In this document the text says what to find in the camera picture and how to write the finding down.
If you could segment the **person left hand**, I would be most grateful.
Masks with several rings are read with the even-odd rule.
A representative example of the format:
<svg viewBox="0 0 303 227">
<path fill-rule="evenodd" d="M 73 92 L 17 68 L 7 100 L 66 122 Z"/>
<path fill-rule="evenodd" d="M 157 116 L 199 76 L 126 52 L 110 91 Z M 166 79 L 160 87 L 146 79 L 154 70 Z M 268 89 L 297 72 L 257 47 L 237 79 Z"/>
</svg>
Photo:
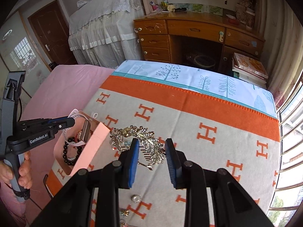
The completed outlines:
<svg viewBox="0 0 303 227">
<path fill-rule="evenodd" d="M 30 189 L 32 187 L 32 176 L 31 176 L 31 159 L 30 151 L 24 153 L 24 161 L 19 168 L 19 185 L 25 189 Z M 1 161 L 0 165 L 0 177 L 1 180 L 7 184 L 14 178 L 13 170 Z"/>
</svg>

